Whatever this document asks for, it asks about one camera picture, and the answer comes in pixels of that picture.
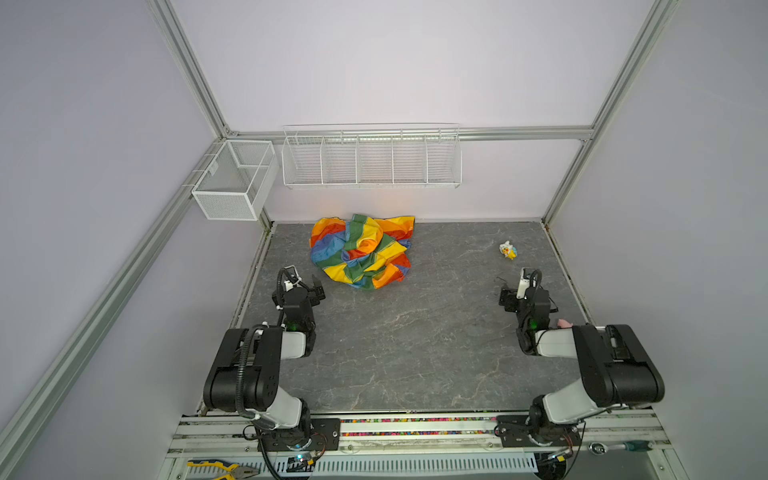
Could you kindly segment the rainbow striped jacket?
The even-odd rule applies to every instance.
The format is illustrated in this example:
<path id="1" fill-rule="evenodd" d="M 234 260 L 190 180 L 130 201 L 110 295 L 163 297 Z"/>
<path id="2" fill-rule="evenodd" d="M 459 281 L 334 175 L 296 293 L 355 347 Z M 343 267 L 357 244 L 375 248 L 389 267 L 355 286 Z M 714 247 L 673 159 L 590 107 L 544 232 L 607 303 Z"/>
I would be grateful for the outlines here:
<path id="1" fill-rule="evenodd" d="M 310 258 L 335 282 L 361 290 L 381 289 L 408 275 L 414 227 L 413 216 L 322 218 L 311 231 Z"/>

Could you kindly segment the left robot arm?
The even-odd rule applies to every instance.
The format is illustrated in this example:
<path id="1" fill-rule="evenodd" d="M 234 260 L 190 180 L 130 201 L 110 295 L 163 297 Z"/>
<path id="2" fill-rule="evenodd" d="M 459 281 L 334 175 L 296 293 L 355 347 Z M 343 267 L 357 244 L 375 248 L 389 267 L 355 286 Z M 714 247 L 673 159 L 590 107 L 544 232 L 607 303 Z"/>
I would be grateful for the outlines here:
<path id="1" fill-rule="evenodd" d="M 203 386 L 209 410 L 236 413 L 256 429 L 311 435 L 307 403 L 280 386 L 284 360 L 306 358 L 316 342 L 313 308 L 325 299 L 322 283 L 284 280 L 273 294 L 274 325 L 233 328 L 225 332 Z"/>

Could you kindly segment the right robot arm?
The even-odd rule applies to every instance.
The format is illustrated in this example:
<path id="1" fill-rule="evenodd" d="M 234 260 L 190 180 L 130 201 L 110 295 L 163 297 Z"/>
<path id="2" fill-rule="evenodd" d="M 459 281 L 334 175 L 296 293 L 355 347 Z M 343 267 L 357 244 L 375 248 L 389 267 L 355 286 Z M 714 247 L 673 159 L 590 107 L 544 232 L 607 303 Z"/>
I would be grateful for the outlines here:
<path id="1" fill-rule="evenodd" d="M 532 401 L 524 423 L 531 436 L 575 426 L 608 410 L 654 404 L 664 398 L 662 376 L 630 326 L 552 327 L 549 315 L 555 308 L 549 293 L 537 287 L 523 293 L 504 287 L 499 305 L 516 316 L 524 354 L 578 363 L 577 380 Z"/>

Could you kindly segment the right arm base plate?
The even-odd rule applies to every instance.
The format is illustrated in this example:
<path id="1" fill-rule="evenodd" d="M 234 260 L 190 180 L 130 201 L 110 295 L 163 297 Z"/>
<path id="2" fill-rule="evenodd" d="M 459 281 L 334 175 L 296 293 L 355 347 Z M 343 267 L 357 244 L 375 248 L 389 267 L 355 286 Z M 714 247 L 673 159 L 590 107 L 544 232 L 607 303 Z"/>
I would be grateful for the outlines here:
<path id="1" fill-rule="evenodd" d="M 577 447 L 582 435 L 576 425 L 535 426 L 528 414 L 498 415 L 493 434 L 507 447 Z"/>

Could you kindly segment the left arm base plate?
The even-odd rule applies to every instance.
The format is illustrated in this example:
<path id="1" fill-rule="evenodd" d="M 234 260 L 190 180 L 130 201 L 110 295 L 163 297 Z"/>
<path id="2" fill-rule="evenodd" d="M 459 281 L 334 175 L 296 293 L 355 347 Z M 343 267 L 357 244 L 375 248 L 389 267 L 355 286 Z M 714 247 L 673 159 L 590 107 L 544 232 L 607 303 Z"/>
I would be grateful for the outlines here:
<path id="1" fill-rule="evenodd" d="M 295 428 L 265 431 L 259 437 L 269 452 L 336 451 L 341 440 L 341 419 L 312 417 Z"/>

